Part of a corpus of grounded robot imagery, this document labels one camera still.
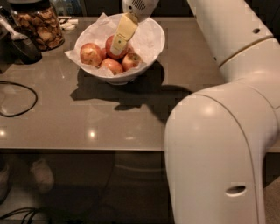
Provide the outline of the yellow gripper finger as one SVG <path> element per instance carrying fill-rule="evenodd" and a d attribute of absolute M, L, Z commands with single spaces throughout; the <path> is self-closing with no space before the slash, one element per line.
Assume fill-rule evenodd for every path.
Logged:
<path fill-rule="evenodd" d="M 112 40 L 110 51 L 119 56 L 126 49 L 138 27 L 138 19 L 133 13 L 123 13 Z"/>

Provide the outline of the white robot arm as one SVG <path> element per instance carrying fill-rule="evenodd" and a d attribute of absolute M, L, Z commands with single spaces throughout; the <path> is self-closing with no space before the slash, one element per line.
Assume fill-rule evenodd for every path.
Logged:
<path fill-rule="evenodd" d="M 176 224 L 265 224 L 263 160 L 280 126 L 280 46 L 245 0 L 186 0 L 225 82 L 165 126 Z"/>

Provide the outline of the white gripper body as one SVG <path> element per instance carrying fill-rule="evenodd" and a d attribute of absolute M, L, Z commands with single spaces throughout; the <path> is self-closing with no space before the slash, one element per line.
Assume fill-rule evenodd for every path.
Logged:
<path fill-rule="evenodd" d="M 149 18 L 159 0 L 122 0 L 123 13 L 138 23 Z"/>

